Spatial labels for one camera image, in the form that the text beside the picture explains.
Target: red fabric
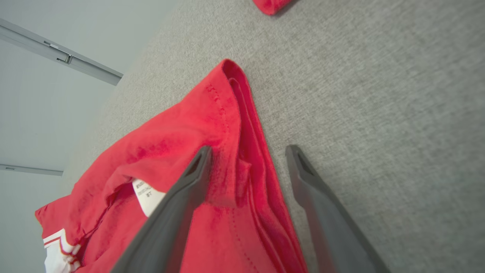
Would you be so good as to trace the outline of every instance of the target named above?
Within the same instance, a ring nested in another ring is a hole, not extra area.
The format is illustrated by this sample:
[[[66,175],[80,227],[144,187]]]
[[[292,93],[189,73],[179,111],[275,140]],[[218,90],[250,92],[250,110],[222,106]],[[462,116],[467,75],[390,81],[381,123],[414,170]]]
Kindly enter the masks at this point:
[[[181,272],[307,272],[248,81],[230,60],[103,152],[75,184],[62,226],[41,221],[44,230],[64,228],[67,242],[82,246],[77,272],[107,272],[147,219],[132,178],[167,192],[205,145],[213,148],[210,184]]]
[[[43,228],[42,238],[46,238],[62,228],[64,217],[60,216],[66,215],[68,208],[69,196],[65,196],[36,210],[35,217]]]
[[[253,0],[254,4],[266,15],[274,15],[291,0]]]

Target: red and white trim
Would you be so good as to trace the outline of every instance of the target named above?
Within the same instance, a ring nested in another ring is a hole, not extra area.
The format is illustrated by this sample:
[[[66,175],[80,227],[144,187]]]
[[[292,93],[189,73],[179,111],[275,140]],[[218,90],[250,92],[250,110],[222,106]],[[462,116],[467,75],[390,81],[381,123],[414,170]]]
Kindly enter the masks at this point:
[[[44,248],[47,250],[44,262],[47,273],[70,273],[81,266],[76,258],[81,245],[69,244],[64,229],[45,237]]]

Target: red shirt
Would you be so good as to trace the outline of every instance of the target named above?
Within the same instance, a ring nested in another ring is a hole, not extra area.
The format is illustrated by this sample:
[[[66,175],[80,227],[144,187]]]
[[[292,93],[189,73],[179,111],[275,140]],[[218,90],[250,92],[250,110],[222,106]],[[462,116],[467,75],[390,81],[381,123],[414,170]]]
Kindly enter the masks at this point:
[[[180,271],[307,272],[248,81],[230,60],[103,152],[68,197],[36,211],[44,243],[62,250],[51,251],[56,262],[108,272],[147,220],[133,178],[167,192],[205,145],[213,149],[210,184]]]
[[[291,0],[253,0],[254,4],[266,15],[274,15]]]

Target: red garment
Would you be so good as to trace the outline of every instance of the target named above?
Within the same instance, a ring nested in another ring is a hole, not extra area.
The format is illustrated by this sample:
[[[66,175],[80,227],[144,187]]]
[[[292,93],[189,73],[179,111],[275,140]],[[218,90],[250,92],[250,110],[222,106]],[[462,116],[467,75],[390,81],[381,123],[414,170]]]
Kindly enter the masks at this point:
[[[307,272],[248,81],[230,60],[103,152],[66,197],[62,226],[49,226],[50,205],[38,210],[43,238],[63,228],[61,248],[81,261],[77,272],[108,272],[147,220],[132,178],[167,192],[205,145],[213,149],[210,184],[180,271]]]
[[[254,4],[266,15],[275,15],[291,0],[253,0]]]

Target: gray carpet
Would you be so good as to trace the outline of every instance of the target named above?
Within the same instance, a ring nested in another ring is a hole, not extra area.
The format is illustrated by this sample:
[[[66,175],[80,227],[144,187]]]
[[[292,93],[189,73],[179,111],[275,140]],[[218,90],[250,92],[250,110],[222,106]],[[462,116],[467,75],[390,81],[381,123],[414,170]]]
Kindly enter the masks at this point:
[[[182,1],[73,154],[64,192],[223,58],[247,74],[312,272],[288,144],[392,272],[485,271],[485,1],[299,0],[275,17],[251,0]]]

